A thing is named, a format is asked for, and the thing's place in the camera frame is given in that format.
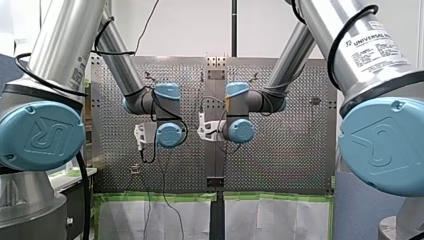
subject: ur logo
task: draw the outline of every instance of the ur logo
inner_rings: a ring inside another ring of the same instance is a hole
[[[63,155],[72,131],[72,124],[49,118],[38,118],[28,136],[25,151],[47,155]]]

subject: perforated metal panel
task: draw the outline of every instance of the perforated metal panel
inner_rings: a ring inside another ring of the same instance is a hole
[[[256,78],[251,86],[260,89],[265,86],[273,63],[229,59],[228,79]],[[284,112],[269,117],[250,114],[257,133],[252,142],[227,157],[226,190],[308,194],[330,191],[336,100],[324,63],[308,62],[301,76],[290,85]]]
[[[275,59],[227,59],[228,80],[251,79],[261,88]],[[149,116],[127,114],[121,106],[122,94],[103,61],[94,62],[93,156],[100,168],[95,181],[97,192],[150,189],[162,190],[166,166],[167,192],[206,191],[205,144],[197,136],[198,111],[203,97],[202,79],[212,66],[204,58],[136,57],[140,76],[148,72],[157,82],[176,82],[182,88],[182,114],[190,134],[183,146],[160,149],[151,165],[142,165],[144,179],[131,176],[129,169],[141,163],[133,136],[134,125],[150,121]],[[152,84],[144,79],[145,84]],[[228,156],[225,189],[234,191],[280,191],[325,193],[334,172],[335,91],[329,87],[321,61],[309,62],[304,74],[293,83],[288,108],[283,113],[263,117],[252,114],[258,133],[252,143]],[[319,98],[319,105],[310,100]],[[152,149],[146,158],[152,158]]]

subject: light blue cap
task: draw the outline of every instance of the light blue cap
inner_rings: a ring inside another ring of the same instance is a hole
[[[85,140],[74,109],[57,102],[24,105],[0,122],[0,164],[20,171],[47,171],[70,161]]]
[[[181,98],[180,87],[175,83],[158,83],[155,85],[155,93],[172,100]]]
[[[227,84],[225,94],[227,97],[235,97],[249,91],[249,84],[246,82],[232,82]]]
[[[182,139],[182,130],[175,123],[165,123],[157,129],[157,142],[164,148],[174,148],[181,143]]]
[[[228,128],[228,137],[234,143],[247,143],[255,135],[255,129],[251,121],[239,119]]]
[[[352,172],[383,192],[424,196],[424,102],[366,101],[343,120],[339,145]]]

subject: black bracket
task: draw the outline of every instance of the black bracket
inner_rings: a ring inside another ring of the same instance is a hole
[[[207,177],[208,187],[224,187],[224,178],[223,177]]]

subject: cable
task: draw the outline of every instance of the cable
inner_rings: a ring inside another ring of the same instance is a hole
[[[134,51],[135,54],[137,54],[137,52],[138,52],[138,48],[140,47],[140,40],[143,38],[144,34],[146,33],[147,27],[149,26],[150,20],[152,19],[152,16],[155,13],[155,10],[156,10],[158,3],[159,3],[159,0],[156,0],[155,5],[153,6],[152,11],[150,12],[150,16],[149,16],[149,18],[147,18],[146,24],[144,25],[143,32],[141,33],[140,37],[138,38],[137,47],[135,48],[135,51]]]
[[[143,154],[141,154],[141,161],[144,163]],[[147,219],[144,223],[144,232],[143,232],[143,240],[147,240],[147,227],[149,225],[150,221],[150,213],[152,212],[152,204],[151,204],[151,198],[150,198],[150,187],[147,186],[146,180],[144,179],[144,174],[141,177],[141,181],[143,182],[143,187],[147,191],[147,199],[149,201],[149,209],[147,211]]]
[[[262,96],[262,103],[265,100],[268,103],[268,105],[269,105],[269,108],[270,108],[269,113],[268,114],[265,114],[265,113],[262,112],[262,109],[264,107],[264,105],[262,104],[261,109],[259,110],[260,114],[262,116],[264,116],[264,117],[271,116],[274,113],[274,105],[272,104],[271,99],[269,99],[269,97],[265,93],[263,93],[262,91],[258,91],[258,90],[254,90],[254,89],[252,89],[251,91],[254,91],[254,92],[259,93]]]
[[[91,220],[91,194],[90,194],[90,183],[88,180],[87,169],[81,152],[78,152],[77,162],[81,171],[81,178],[84,190],[84,232],[83,240],[89,240],[90,237],[90,220]]]
[[[160,168],[160,171],[162,173],[162,181],[163,181],[162,182],[163,183],[162,184],[162,196],[163,196],[163,199],[165,200],[166,205],[168,205],[169,208],[171,208],[172,210],[174,210],[174,212],[177,213],[178,219],[180,221],[181,240],[184,240],[185,239],[185,234],[184,234],[183,219],[181,217],[181,214],[180,214],[180,212],[176,208],[174,208],[171,204],[169,204],[168,199],[166,198],[166,195],[165,195],[165,190],[166,190],[166,169],[168,167],[166,167],[166,169],[163,169],[162,168],[162,164],[159,161],[159,168]]]
[[[155,162],[155,159],[156,159],[156,145],[157,145],[156,136],[157,136],[157,134],[155,133],[155,138],[154,138],[154,141],[153,141],[154,144],[153,144],[153,157],[152,157],[152,160],[146,161],[144,159],[144,149],[140,151],[141,161],[143,163],[152,164],[152,163]]]
[[[94,41],[94,49],[95,50],[91,50],[92,53],[96,53],[99,56],[101,55],[114,55],[114,56],[118,56],[118,55],[135,55],[134,51],[128,51],[128,52],[103,52],[103,51],[99,51],[98,49],[98,45],[100,42],[100,38],[102,37],[103,33],[106,31],[107,27],[113,22],[115,21],[115,18],[112,16],[108,19],[108,21],[105,23],[105,25],[103,25],[102,29],[99,31],[99,33],[96,36],[96,40]]]
[[[185,136],[184,136],[184,139],[181,141],[181,143],[180,143],[180,144],[178,144],[178,146],[180,146],[181,144],[183,144],[183,143],[187,140],[187,137],[188,137],[189,129],[188,129],[188,126],[187,126],[186,122],[184,122],[184,120],[183,120],[183,118],[182,118],[182,117],[180,117],[180,116],[178,116],[177,114],[175,114],[175,113],[173,113],[173,112],[170,112],[170,111],[168,111],[167,109],[165,109],[164,107],[162,107],[162,105],[160,104],[160,102],[159,102],[159,100],[158,100],[158,98],[157,98],[157,96],[156,96],[156,93],[155,93],[154,89],[152,90],[152,98],[153,98],[153,101],[152,101],[152,109],[153,109],[153,104],[156,104],[156,106],[158,106],[158,107],[159,107],[162,111],[164,111],[164,112],[168,113],[169,115],[171,115],[171,116],[175,117],[175,118],[176,118],[176,120],[181,121],[181,123],[184,125],[184,128],[185,128],[185,132],[186,132],[186,134],[185,134]],[[151,119],[152,119],[152,121],[153,121],[153,122],[156,122],[156,121],[157,121],[157,120],[154,120],[154,119],[153,119],[153,112],[151,113],[150,117],[151,117]]]
[[[334,39],[333,43],[331,44],[330,52],[328,54],[327,59],[327,71],[328,71],[328,77],[330,78],[331,83],[333,86],[340,90],[339,84],[336,81],[336,77],[334,76],[334,61],[336,58],[337,49],[339,48],[340,42],[343,40],[346,33],[349,32],[350,28],[355,25],[355,23],[360,20],[362,17],[368,15],[368,14],[377,14],[378,12],[378,6],[377,5],[368,5],[364,7],[361,11],[353,15],[346,24],[343,26],[342,30],[340,30],[339,34],[337,34],[337,37]]]
[[[421,239],[424,239],[424,232],[410,238],[409,240],[421,240]]]
[[[58,85],[50,83],[49,81],[35,75],[27,67],[25,67],[21,62],[22,58],[30,57],[30,56],[31,56],[31,53],[23,53],[23,54],[19,54],[18,56],[15,57],[15,64],[22,72],[24,72],[25,74],[27,74],[28,76],[30,76],[31,78],[33,78],[34,80],[38,81],[39,83],[41,83],[42,85],[44,85],[48,88],[51,88],[51,89],[54,89],[54,90],[59,90],[59,91],[65,92],[65,93],[75,95],[75,96],[80,96],[80,97],[87,97],[88,96],[88,94],[85,94],[83,92],[75,92],[75,91],[72,91],[72,90],[69,90],[69,89],[66,89],[66,88],[62,88]]]
[[[224,111],[222,111],[222,114],[221,114],[221,118],[219,119],[219,122],[218,122],[218,129],[217,129],[217,133],[221,133],[221,135],[223,135],[222,134],[222,132],[220,131],[220,126],[221,126],[221,122],[222,122],[222,120],[224,119],[224,115],[225,115],[225,113],[226,113],[227,111],[224,109]],[[221,147],[221,145],[219,145],[219,143],[218,143],[218,148],[219,148],[219,150],[221,150],[221,152],[223,152],[223,153],[225,153],[225,154],[227,154],[227,155],[231,155],[231,154],[234,154],[234,153],[236,153],[239,149],[240,149],[240,147],[241,147],[241,144],[238,144],[237,145],[237,147],[236,147],[236,149],[234,149],[233,151],[231,151],[231,152],[227,152],[226,150],[224,150],[222,147]]]
[[[150,190],[146,188],[147,191],[147,199],[149,200],[149,210],[147,211],[147,219],[144,223],[144,232],[143,232],[143,240],[147,240],[147,227],[149,226],[150,221],[150,213],[152,212],[152,205],[151,205],[151,199],[150,199]]]
[[[305,19],[303,19],[303,17],[299,13],[299,8],[296,6],[296,0],[292,0],[292,9],[293,9],[294,15],[297,17],[297,19],[301,23],[306,24]]]

